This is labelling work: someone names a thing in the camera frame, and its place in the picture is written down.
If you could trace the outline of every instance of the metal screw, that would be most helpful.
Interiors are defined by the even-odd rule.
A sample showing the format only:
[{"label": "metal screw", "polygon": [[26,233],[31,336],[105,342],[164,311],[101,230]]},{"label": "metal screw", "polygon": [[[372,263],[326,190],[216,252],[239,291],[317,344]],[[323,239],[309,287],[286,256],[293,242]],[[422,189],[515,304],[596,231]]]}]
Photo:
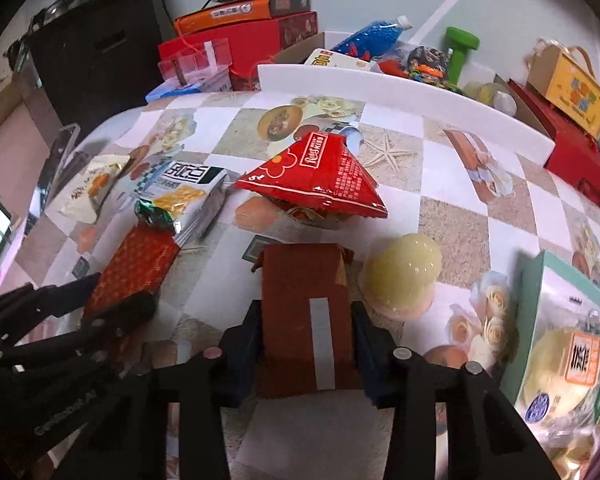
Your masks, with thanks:
[{"label": "metal screw", "polygon": [[464,369],[471,375],[477,375],[482,371],[482,365],[476,361],[469,361],[464,365]]},{"label": "metal screw", "polygon": [[96,361],[97,363],[104,361],[107,358],[107,353],[104,350],[98,350],[95,354],[91,356],[91,359]]},{"label": "metal screw", "polygon": [[210,346],[204,349],[202,355],[205,359],[218,359],[222,356],[222,349],[218,346]]},{"label": "metal screw", "polygon": [[396,359],[400,359],[400,361],[405,361],[407,359],[411,359],[412,355],[413,355],[413,353],[411,352],[411,350],[409,350],[405,346],[398,346],[398,348],[396,348],[394,350],[394,357]]}]

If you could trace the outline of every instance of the table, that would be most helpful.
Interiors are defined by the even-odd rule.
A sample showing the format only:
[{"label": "table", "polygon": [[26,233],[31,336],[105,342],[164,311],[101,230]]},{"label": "table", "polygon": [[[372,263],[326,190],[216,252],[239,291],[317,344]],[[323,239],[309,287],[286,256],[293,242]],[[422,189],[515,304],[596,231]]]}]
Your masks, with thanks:
[{"label": "table", "polygon": [[[301,108],[302,120],[357,126],[363,137],[358,159],[378,181],[389,217],[351,218],[338,230],[300,225],[285,216],[254,222],[244,206],[250,193],[233,192],[206,237],[181,250],[162,284],[158,313],[142,333],[145,340],[184,345],[182,357],[217,343],[225,329],[241,323],[251,300],[261,297],[260,273],[251,273],[248,250],[256,242],[337,242],[354,250],[347,278],[350,300],[360,300],[356,278],[369,254],[403,234],[429,235],[443,255],[431,307],[408,322],[371,311],[372,320],[402,345],[422,354],[435,350],[429,354],[434,360],[454,347],[486,367],[501,357],[507,337],[492,337],[480,306],[493,287],[505,297],[511,294],[504,308],[515,302],[525,258],[550,250],[600,282],[600,209],[523,156],[434,118],[333,96],[194,94],[152,102],[103,153],[128,154],[142,145],[148,154],[168,148],[183,160],[245,173],[293,142],[292,135],[280,140],[280,131],[273,133],[278,140],[266,140],[270,123],[261,123],[268,110],[285,105]],[[161,131],[182,114],[193,114],[195,133],[176,149],[163,146]],[[136,222],[132,208],[122,207],[121,186],[112,190],[95,227],[50,206],[10,272],[42,286],[75,279],[78,260],[81,269],[88,264],[88,272],[102,270]],[[597,244],[587,245],[592,236]],[[16,281],[12,277],[9,283]],[[49,319],[31,338],[67,330],[72,322]],[[362,391],[330,391],[290,399],[251,397],[239,410],[223,410],[222,420],[233,478],[377,479],[392,410],[376,410]],[[177,478],[173,433],[169,438],[169,478]],[[438,444],[442,465],[443,428]]]}]

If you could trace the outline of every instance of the green dumbbell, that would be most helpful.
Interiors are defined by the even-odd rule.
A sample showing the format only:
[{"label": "green dumbbell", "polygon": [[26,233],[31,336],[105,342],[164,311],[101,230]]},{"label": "green dumbbell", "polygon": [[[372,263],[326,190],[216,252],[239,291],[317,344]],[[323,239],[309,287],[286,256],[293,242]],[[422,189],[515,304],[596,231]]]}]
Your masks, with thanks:
[{"label": "green dumbbell", "polygon": [[480,40],[461,28],[447,27],[446,43],[454,51],[451,59],[449,59],[449,66],[446,69],[446,78],[450,83],[457,85],[462,67],[466,62],[467,51],[469,49],[478,50]]}]

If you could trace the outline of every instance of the orange box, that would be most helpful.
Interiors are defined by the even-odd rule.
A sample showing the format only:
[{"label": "orange box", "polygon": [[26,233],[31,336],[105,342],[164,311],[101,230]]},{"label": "orange box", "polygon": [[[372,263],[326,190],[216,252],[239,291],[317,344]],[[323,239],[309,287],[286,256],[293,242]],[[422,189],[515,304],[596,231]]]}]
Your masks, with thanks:
[{"label": "orange box", "polygon": [[173,26],[179,34],[189,34],[229,23],[270,20],[306,10],[311,10],[311,0],[238,0],[181,16]]}]

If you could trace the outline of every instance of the blue oval sticker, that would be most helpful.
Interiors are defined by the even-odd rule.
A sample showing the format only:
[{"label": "blue oval sticker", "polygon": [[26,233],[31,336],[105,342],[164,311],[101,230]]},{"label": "blue oval sticker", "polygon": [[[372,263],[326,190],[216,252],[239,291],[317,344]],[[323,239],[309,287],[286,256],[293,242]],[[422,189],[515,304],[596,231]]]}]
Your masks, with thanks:
[{"label": "blue oval sticker", "polygon": [[548,411],[549,395],[538,394],[538,396],[531,401],[531,404],[526,409],[525,420],[527,422],[540,422]]}]

